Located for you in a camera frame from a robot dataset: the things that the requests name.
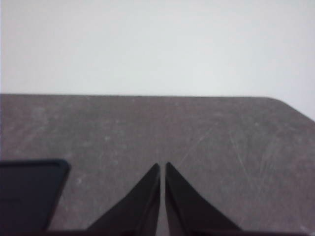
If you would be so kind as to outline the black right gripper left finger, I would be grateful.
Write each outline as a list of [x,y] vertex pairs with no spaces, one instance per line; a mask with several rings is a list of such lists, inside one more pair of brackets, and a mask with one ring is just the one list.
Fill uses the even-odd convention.
[[88,227],[99,233],[155,233],[160,207],[160,166],[155,163],[131,191]]

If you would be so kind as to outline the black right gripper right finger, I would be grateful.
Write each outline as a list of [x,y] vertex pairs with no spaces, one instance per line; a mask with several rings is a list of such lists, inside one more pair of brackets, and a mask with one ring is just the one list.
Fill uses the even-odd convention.
[[171,234],[229,234],[242,231],[207,202],[170,162],[165,169],[165,205]]

